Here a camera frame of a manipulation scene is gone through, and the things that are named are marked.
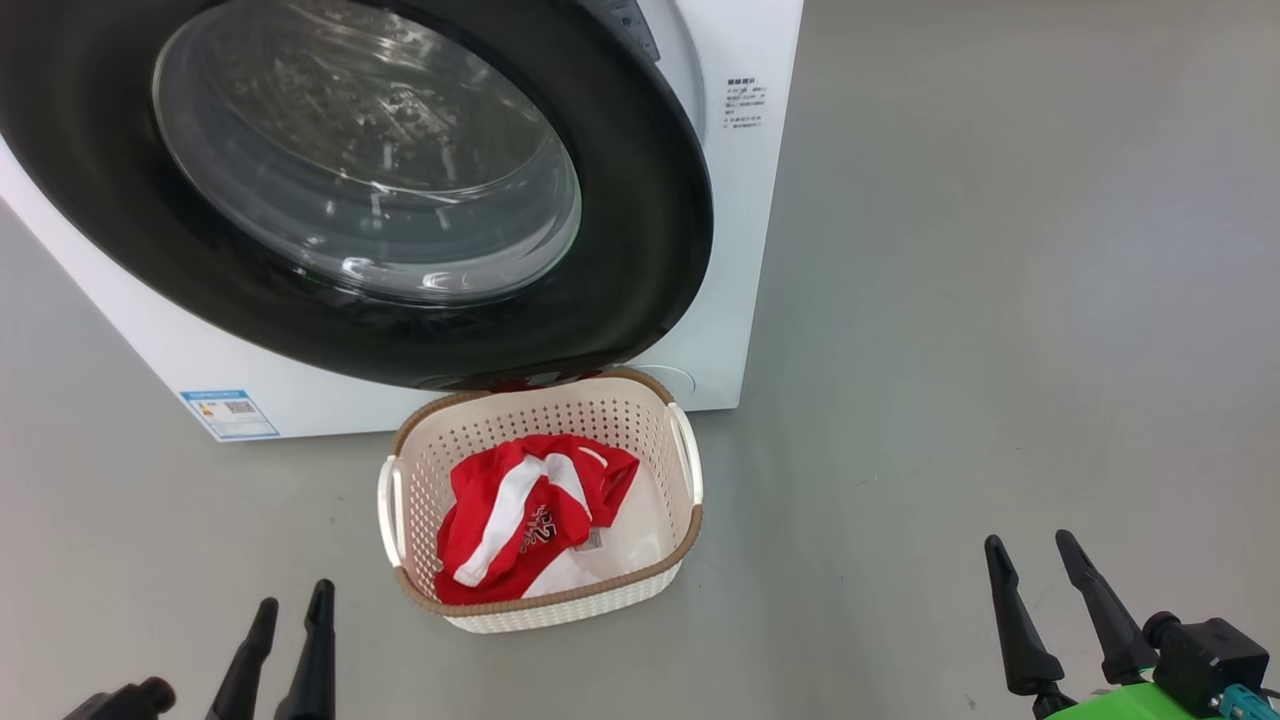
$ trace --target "basket handle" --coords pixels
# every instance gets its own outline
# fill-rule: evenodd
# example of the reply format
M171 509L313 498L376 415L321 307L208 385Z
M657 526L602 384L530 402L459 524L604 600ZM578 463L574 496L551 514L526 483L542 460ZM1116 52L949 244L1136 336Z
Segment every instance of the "basket handle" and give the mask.
M378 473L378 529L383 536L383 550L393 568L399 568L404 557L404 528L393 520L394 512L404 506L403 482L394 455L389 455Z
M689 416L678 405L667 405L667 421L676 436L676 454L680 455L680 464L685 466L685 478L689 482L689 495L694 498L694 505L703 503L703 459L698 454L698 439L694 437L694 427L689 424Z

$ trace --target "gray floor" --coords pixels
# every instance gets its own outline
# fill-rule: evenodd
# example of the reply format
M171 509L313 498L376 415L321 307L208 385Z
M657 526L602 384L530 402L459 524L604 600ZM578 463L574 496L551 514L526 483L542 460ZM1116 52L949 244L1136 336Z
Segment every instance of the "gray floor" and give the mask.
M340 717L1030 717L980 543L1102 684L1052 533L1140 618L1280 650L1280 5L810 0L746 393L676 584L476 638L376 538L388 438L216 446L0 215L0 697L202 717L257 598L337 582Z

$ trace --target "black door rim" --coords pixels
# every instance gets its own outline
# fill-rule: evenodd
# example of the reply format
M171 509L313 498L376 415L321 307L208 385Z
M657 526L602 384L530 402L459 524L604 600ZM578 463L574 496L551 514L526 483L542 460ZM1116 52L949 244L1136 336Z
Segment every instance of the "black door rim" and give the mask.
M579 236L518 295L444 307L353 292L289 266L214 210L169 156L150 109L159 51L212 6L202 0L0 5L0 135L55 206L140 281L326 370L494 388L621 363L668 332L710 258L710 184L678 100L634 40L593 0L355 1L479 55L568 149Z

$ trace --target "energy label sticker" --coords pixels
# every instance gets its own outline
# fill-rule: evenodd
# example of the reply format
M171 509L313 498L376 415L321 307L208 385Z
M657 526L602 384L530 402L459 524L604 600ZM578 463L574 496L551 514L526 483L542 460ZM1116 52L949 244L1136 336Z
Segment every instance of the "energy label sticker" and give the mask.
M242 389L184 392L182 398L218 439L279 437L271 421Z

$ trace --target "black connector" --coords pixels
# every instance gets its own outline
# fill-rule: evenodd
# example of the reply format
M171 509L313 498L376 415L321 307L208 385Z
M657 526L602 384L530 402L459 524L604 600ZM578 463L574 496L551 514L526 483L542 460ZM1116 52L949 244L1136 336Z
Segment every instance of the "black connector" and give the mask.
M155 720L169 712L177 697L169 683L147 678L114 693L97 693L72 711L65 720Z
M1157 612L1142 634L1160 651L1152 679L1194 717L1217 717L1210 703L1229 685L1262 692L1267 651L1221 618L1184 625L1171 612Z

